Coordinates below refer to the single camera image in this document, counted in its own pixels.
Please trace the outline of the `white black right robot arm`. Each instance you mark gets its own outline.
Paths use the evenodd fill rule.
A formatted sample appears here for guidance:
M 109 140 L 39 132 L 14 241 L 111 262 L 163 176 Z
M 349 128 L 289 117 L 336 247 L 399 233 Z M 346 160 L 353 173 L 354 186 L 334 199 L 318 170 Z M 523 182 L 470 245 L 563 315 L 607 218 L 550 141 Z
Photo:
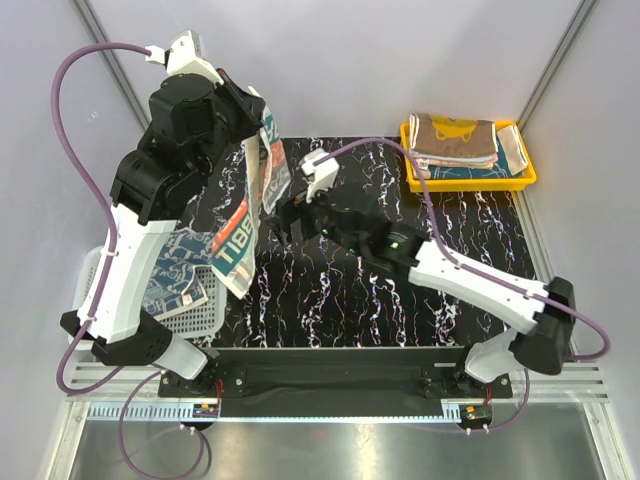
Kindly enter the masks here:
M 397 279 L 452 295 L 503 321 L 507 330 L 471 346 L 454 371 L 463 395 L 476 396 L 520 368 L 558 375 L 568 359 L 575 295 L 566 279 L 544 284 L 442 252 L 433 237 L 385 218 L 377 202 L 352 185 L 279 201 L 267 223 L 283 244 L 298 223 L 305 239 L 323 236 Z

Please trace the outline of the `light blue white towel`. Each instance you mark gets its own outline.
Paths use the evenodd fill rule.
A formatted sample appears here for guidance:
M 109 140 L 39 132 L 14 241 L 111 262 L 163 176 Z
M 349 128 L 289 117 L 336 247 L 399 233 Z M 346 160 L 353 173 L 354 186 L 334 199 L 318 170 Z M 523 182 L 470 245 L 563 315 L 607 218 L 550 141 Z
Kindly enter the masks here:
M 497 153 L 492 153 L 492 154 L 489 154 L 489 155 L 481 155 L 481 156 L 476 156 L 476 157 L 463 157 L 463 156 L 453 156 L 453 155 L 437 155 L 437 154 L 433 154 L 433 153 L 418 152 L 416 150 L 411 150 L 410 153 L 411 154 L 413 154 L 413 153 L 424 154 L 424 155 L 428 155 L 428 156 L 445 157 L 445 158 L 448 158 L 448 157 L 453 157 L 453 158 L 477 158 L 477 157 L 486 157 L 486 156 L 489 156 L 489 155 L 492 155 L 492 154 L 497 154 Z

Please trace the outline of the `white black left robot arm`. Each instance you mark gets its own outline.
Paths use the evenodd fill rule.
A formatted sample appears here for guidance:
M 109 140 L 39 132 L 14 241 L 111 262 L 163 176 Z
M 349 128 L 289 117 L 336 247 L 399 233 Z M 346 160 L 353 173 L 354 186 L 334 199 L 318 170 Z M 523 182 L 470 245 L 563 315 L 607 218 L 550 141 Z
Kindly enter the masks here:
M 121 160 L 111 187 L 115 229 L 89 295 L 60 320 L 69 335 L 91 341 L 102 364 L 156 365 L 180 376 L 196 396 L 214 388 L 214 359 L 147 313 L 143 297 L 188 201 L 232 146 L 259 132 L 265 106 L 228 76 L 214 82 L 195 73 L 168 77 L 150 96 L 151 124 Z

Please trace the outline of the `striped rabbit text towel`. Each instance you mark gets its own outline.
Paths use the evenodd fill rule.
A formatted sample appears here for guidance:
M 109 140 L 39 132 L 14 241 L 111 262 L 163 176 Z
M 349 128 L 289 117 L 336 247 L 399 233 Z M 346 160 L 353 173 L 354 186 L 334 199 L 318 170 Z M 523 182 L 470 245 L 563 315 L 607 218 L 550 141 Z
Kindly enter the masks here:
M 249 292 L 254 279 L 260 216 L 273 212 L 291 182 L 283 141 L 268 107 L 262 110 L 262 127 L 242 142 L 242 148 L 245 194 L 212 244 L 214 273 L 238 299 Z

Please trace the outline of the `blue white patterned towel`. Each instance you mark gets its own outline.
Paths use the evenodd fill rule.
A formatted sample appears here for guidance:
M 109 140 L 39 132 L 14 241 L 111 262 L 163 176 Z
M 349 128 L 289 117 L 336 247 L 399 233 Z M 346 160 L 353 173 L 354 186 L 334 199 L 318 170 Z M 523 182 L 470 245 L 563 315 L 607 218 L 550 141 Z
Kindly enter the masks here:
M 143 309 L 163 320 L 204 305 L 206 289 L 198 270 L 212 272 L 214 234 L 189 228 L 173 231 L 163 244 L 143 298 Z

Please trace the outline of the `yellow brown bear towel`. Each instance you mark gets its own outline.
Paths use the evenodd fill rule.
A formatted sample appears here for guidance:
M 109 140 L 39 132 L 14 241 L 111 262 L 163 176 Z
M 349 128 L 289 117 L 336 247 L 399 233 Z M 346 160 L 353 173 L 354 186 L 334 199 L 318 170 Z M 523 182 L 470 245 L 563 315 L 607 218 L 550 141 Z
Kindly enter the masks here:
M 488 120 L 412 113 L 409 117 L 409 146 L 411 150 L 437 155 L 489 155 L 498 151 L 496 126 Z

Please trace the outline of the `pink white rabbit towel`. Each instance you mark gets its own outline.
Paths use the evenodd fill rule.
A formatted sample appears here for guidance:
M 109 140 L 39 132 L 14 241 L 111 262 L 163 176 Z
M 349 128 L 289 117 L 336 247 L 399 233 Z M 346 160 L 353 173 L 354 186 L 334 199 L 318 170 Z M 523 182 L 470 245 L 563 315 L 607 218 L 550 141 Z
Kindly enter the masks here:
M 491 169 L 498 160 L 497 154 L 477 158 L 436 157 L 424 154 L 412 154 L 420 168 L 446 167 L 468 169 Z

